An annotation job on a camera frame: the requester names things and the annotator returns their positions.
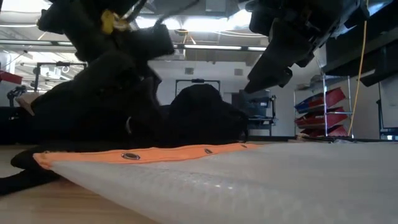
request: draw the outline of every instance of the table surface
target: table surface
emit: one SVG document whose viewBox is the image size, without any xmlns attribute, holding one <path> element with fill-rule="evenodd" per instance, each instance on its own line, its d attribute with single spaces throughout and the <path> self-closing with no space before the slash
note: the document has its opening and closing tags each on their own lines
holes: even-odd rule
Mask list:
<svg viewBox="0 0 398 224">
<path fill-rule="evenodd" d="M 10 159 L 27 146 L 0 146 L 0 177 L 19 172 Z M 117 205 L 65 179 L 0 197 L 2 224 L 153 224 L 155 221 Z"/>
</svg>

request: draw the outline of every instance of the orange tape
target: orange tape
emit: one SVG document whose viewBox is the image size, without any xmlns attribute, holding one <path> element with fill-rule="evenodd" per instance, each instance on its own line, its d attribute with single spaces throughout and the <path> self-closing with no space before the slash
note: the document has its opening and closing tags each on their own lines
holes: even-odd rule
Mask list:
<svg viewBox="0 0 398 224">
<path fill-rule="evenodd" d="M 183 161 L 187 159 L 198 159 L 205 156 L 245 151 L 259 147 L 255 144 L 227 144 L 221 146 L 195 145 L 171 149 L 148 148 L 130 150 L 112 150 L 106 152 L 48 152 L 35 153 L 33 158 L 44 169 L 50 169 L 53 162 L 57 161 L 84 161 L 84 162 L 106 162 L 113 164 L 145 164 L 150 162 Z"/>
</svg>

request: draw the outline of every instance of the metal pole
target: metal pole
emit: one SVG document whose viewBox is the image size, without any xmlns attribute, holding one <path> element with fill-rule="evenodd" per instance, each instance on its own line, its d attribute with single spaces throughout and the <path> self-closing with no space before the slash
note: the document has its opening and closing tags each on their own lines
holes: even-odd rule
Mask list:
<svg viewBox="0 0 398 224">
<path fill-rule="evenodd" d="M 297 125 L 296 125 L 296 117 L 297 117 L 297 112 L 296 112 L 296 90 L 293 90 L 293 110 L 294 110 L 294 136 L 296 136 L 297 133 Z"/>
<path fill-rule="evenodd" d="M 37 65 L 36 65 L 36 77 L 35 77 L 35 87 L 34 87 L 34 91 L 35 91 L 35 93 L 37 93 L 37 89 L 38 89 L 38 87 L 39 87 L 39 75 L 40 75 L 40 68 L 41 68 L 41 64 L 40 63 L 37 63 Z"/>
<path fill-rule="evenodd" d="M 323 81 L 323 116 L 325 117 L 325 136 L 328 137 L 328 106 L 326 105 L 326 92 L 328 87 L 326 86 L 326 75 L 322 75 Z"/>
<path fill-rule="evenodd" d="M 348 76 L 347 80 L 348 80 L 348 102 L 349 102 L 349 112 L 350 112 L 349 121 L 351 124 L 351 122 L 353 122 L 353 109 L 351 104 L 351 78 Z M 354 127 L 351 128 L 351 138 L 354 138 Z"/>
</svg>

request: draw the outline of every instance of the red shelf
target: red shelf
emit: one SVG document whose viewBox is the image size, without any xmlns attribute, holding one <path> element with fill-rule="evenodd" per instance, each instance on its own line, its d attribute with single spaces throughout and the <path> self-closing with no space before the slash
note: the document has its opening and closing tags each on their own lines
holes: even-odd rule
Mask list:
<svg viewBox="0 0 398 224">
<path fill-rule="evenodd" d="M 325 130 L 321 129 L 304 129 L 302 134 L 307 134 L 310 137 L 323 137 L 325 136 Z M 328 129 L 328 136 L 334 136 L 334 137 L 342 137 L 342 136 L 348 136 L 347 131 L 343 127 L 343 125 L 336 125 L 330 129 Z"/>
<path fill-rule="evenodd" d="M 15 83 L 18 85 L 22 83 L 22 77 L 1 70 L 0 70 L 0 80 L 3 80 L 5 82 Z"/>
<path fill-rule="evenodd" d="M 343 107 L 328 109 L 327 112 L 345 112 Z M 346 114 L 328 114 L 326 120 L 328 123 L 328 129 L 345 120 L 348 116 Z M 311 112 L 306 115 L 297 118 L 295 121 L 296 125 L 300 129 L 324 129 L 325 128 L 325 115 L 323 111 Z"/>
<path fill-rule="evenodd" d="M 326 92 L 326 105 L 328 108 L 336 105 L 341 100 L 345 99 L 345 95 L 341 88 L 335 88 Z M 323 111 L 323 93 L 313 95 L 301 103 L 295 105 L 298 113 L 309 113 L 314 111 Z"/>
</svg>

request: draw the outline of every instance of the ceiling light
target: ceiling light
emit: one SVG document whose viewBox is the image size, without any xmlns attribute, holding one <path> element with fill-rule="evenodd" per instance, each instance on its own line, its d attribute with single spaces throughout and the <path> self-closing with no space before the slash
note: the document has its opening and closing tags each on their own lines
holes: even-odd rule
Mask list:
<svg viewBox="0 0 398 224">
<path fill-rule="evenodd" d="M 181 24 L 178 20 L 176 19 L 166 19 L 164 21 L 164 24 L 167 26 L 169 30 L 176 30 L 176 29 L 181 29 Z"/>
<path fill-rule="evenodd" d="M 43 0 L 4 0 L 1 11 L 12 12 L 41 12 L 42 9 L 48 9 L 50 4 Z"/>
<path fill-rule="evenodd" d="M 266 47 L 248 47 L 249 51 L 260 51 L 260 52 L 263 52 L 266 49 L 267 49 Z"/>
<path fill-rule="evenodd" d="M 183 29 L 193 32 L 215 32 L 223 30 L 227 23 L 227 18 L 208 19 L 192 18 L 187 19 L 182 26 Z"/>
<path fill-rule="evenodd" d="M 142 28 L 153 27 L 156 23 L 156 20 L 157 19 L 148 19 L 139 16 L 136 19 L 136 22 L 138 27 L 142 29 Z M 179 21 L 176 19 L 166 19 L 163 23 L 167 26 L 169 30 L 181 29 L 181 25 Z"/>
<path fill-rule="evenodd" d="M 47 90 L 37 90 L 37 91 L 34 91 L 34 90 L 27 90 L 27 92 L 28 92 L 28 93 L 46 93 Z"/>
<path fill-rule="evenodd" d="M 185 45 L 186 49 L 214 49 L 214 50 L 241 50 L 238 46 L 219 46 L 219 45 Z"/>
<path fill-rule="evenodd" d="M 14 45 L 52 45 L 50 41 L 42 40 L 0 40 L 0 44 L 14 44 Z"/>
<path fill-rule="evenodd" d="M 136 22 L 137 22 L 138 27 L 143 29 L 143 28 L 153 27 L 156 23 L 156 19 L 147 19 L 147 18 L 143 18 L 143 17 L 139 16 L 136 19 Z"/>
<path fill-rule="evenodd" d="M 0 24 L 0 27 L 28 28 L 28 27 L 37 27 L 37 25 L 36 24 Z"/>
<path fill-rule="evenodd" d="M 59 41 L 57 43 L 62 46 L 73 46 L 73 44 L 71 42 L 67 42 L 67 41 Z"/>
<path fill-rule="evenodd" d="M 28 65 L 28 64 L 26 64 L 26 63 L 21 63 L 20 64 L 20 66 L 24 66 L 24 67 L 30 67 L 30 68 L 35 68 L 36 66 L 34 66 L 34 65 Z"/>
</svg>

